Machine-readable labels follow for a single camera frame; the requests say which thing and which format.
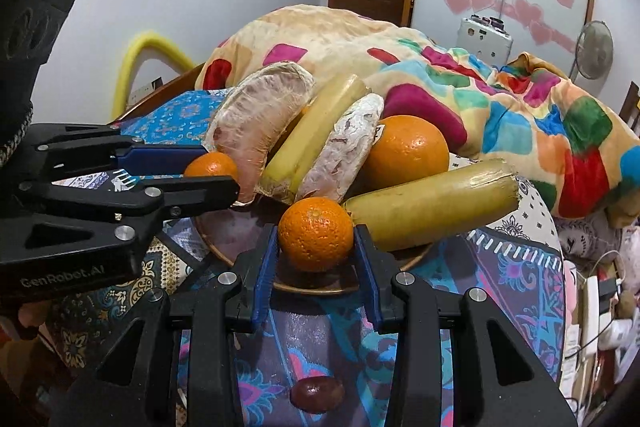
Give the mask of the medium orange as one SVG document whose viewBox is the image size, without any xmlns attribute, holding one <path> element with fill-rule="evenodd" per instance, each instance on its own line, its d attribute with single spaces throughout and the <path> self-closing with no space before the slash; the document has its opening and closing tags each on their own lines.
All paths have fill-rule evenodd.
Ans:
<svg viewBox="0 0 640 427">
<path fill-rule="evenodd" d="M 189 178 L 231 176 L 233 180 L 238 181 L 239 170 L 230 156 L 219 152 L 208 152 L 192 160 L 184 169 L 183 176 Z"/>
</svg>

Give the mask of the pomelo segment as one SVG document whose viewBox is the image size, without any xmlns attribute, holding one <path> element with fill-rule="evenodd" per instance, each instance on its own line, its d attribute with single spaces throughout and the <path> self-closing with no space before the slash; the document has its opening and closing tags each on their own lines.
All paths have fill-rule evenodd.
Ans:
<svg viewBox="0 0 640 427">
<path fill-rule="evenodd" d="M 244 78 L 213 113 L 202 144 L 235 162 L 239 205 L 253 202 L 270 150 L 310 102 L 314 89 L 316 80 L 302 66 L 277 62 Z"/>
<path fill-rule="evenodd" d="M 381 95 L 369 93 L 338 118 L 318 158 L 300 182 L 295 202 L 326 197 L 341 202 L 366 161 L 384 108 Z"/>
</svg>

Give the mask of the yellow sugarcane piece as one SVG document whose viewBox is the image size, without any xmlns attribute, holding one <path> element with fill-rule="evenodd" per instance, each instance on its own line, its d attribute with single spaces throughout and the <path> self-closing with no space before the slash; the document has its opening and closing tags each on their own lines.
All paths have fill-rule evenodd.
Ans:
<svg viewBox="0 0 640 427">
<path fill-rule="evenodd" d="M 292 204 L 299 185 L 314 165 L 334 124 L 352 103 L 368 92 L 367 86 L 356 75 L 327 82 L 268 162 L 260 177 L 258 192 Z"/>
<path fill-rule="evenodd" d="M 381 251 L 402 251 L 489 225 L 519 201 L 515 171 L 491 159 L 361 194 L 343 208 Z"/>
</svg>

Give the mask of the small orange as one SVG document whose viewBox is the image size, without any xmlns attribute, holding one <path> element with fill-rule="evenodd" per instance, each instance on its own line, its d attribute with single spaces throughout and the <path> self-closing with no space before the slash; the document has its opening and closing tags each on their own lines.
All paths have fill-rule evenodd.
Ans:
<svg viewBox="0 0 640 427">
<path fill-rule="evenodd" d="M 294 202 L 278 223 L 286 262 L 300 272 L 320 273 L 345 262 L 354 247 L 354 225 L 337 202 L 308 197 Z"/>
</svg>

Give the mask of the pomelo segment front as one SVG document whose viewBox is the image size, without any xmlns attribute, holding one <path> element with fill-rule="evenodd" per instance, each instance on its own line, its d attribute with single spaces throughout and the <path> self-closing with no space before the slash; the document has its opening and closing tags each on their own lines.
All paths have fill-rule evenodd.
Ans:
<svg viewBox="0 0 640 427">
<path fill-rule="evenodd" d="M 326 197 L 341 202 L 366 161 L 384 108 L 381 95 L 369 93 L 338 118 L 318 158 L 300 182 L 295 202 Z"/>
</svg>

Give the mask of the large orange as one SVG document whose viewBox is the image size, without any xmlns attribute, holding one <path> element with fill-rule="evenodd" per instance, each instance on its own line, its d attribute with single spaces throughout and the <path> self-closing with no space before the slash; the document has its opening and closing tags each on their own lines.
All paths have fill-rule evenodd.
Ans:
<svg viewBox="0 0 640 427">
<path fill-rule="evenodd" d="M 372 190 L 436 176 L 449 169 L 447 142 L 434 124 L 396 115 L 378 124 L 381 133 L 360 172 Z"/>
</svg>

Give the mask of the dark purple round plate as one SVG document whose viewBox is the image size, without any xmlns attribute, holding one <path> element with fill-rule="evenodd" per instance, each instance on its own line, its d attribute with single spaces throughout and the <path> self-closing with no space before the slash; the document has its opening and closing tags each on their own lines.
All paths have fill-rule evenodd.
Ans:
<svg viewBox="0 0 640 427">
<path fill-rule="evenodd" d="M 248 205 L 205 213 L 195 228 L 226 265 L 257 245 L 268 225 L 278 228 L 279 259 L 274 287 L 308 296 L 337 296 L 358 288 L 355 233 L 346 210 L 327 197 L 286 205 L 259 195 Z"/>
</svg>

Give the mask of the yellow foam tube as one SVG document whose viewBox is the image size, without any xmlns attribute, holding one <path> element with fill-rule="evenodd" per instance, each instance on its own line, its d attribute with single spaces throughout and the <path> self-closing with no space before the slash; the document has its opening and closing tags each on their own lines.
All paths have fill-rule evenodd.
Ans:
<svg viewBox="0 0 640 427">
<path fill-rule="evenodd" d="M 158 72 L 160 65 L 177 74 L 183 74 L 189 72 L 195 66 L 195 62 L 173 41 L 156 31 L 139 32 L 130 40 L 118 69 L 111 109 L 112 119 L 125 112 L 131 89 L 140 72 L 145 68 L 151 72 Z"/>
</svg>

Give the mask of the patterned blue purple cloth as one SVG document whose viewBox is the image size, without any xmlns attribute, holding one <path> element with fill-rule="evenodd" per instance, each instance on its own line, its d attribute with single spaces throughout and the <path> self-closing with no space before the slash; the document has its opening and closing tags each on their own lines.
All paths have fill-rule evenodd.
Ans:
<svg viewBox="0 0 640 427">
<path fill-rule="evenodd" d="M 461 294 L 478 286 L 494 298 L 552 378 L 560 375 L 565 297 L 558 232 L 535 185 L 518 182 L 518 209 L 483 230 L 443 239 L 414 268 L 417 277 Z M 189 220 L 155 242 L 139 280 L 66 297 L 53 306 L 48 329 L 73 373 L 92 361 L 99 345 L 150 289 L 184 287 L 205 246 Z M 239 391 L 250 426 L 379 426 L 392 383 L 397 338 L 375 332 L 357 294 L 310 297 L 274 293 L 259 332 L 235 339 Z M 301 379 L 331 376 L 343 402 L 309 414 L 290 401 Z"/>
</svg>

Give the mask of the colourful patchwork quilt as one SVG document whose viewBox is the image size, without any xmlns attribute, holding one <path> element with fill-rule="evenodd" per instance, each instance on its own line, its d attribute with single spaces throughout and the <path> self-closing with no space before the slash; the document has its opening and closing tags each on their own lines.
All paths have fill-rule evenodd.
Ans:
<svg viewBox="0 0 640 427">
<path fill-rule="evenodd" d="M 529 53 L 495 68 L 421 31 L 354 12 L 298 4 L 253 20 L 213 50 L 196 84 L 232 87 L 275 62 L 325 83 L 356 76 L 388 113 L 431 121 L 452 153 L 500 157 L 532 182 L 552 215 L 639 214 L 639 140 L 613 109 Z"/>
</svg>

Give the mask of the wooden bed headboard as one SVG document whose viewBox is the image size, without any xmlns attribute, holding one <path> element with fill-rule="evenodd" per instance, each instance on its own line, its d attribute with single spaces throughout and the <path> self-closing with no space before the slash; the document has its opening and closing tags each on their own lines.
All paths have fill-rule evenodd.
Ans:
<svg viewBox="0 0 640 427">
<path fill-rule="evenodd" d="M 637 83 L 631 81 L 625 101 L 620 109 L 620 119 L 634 132 L 640 133 L 640 91 Z"/>
</svg>

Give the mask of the standing electric fan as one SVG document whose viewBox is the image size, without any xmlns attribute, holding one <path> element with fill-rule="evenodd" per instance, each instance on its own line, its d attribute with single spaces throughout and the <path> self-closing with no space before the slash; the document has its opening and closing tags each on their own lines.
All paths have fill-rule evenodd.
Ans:
<svg viewBox="0 0 640 427">
<path fill-rule="evenodd" d="M 613 37 L 602 20 L 586 23 L 576 42 L 574 65 L 577 72 L 588 80 L 604 77 L 611 69 L 614 58 Z"/>
</svg>

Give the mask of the white appliance box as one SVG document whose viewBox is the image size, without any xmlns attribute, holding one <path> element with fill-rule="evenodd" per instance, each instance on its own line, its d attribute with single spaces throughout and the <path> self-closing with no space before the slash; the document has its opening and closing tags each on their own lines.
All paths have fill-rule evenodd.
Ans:
<svg viewBox="0 0 640 427">
<path fill-rule="evenodd" d="M 497 68 L 506 65 L 512 44 L 512 36 L 504 29 L 500 18 L 472 14 L 460 22 L 456 46 L 487 65 Z"/>
</svg>

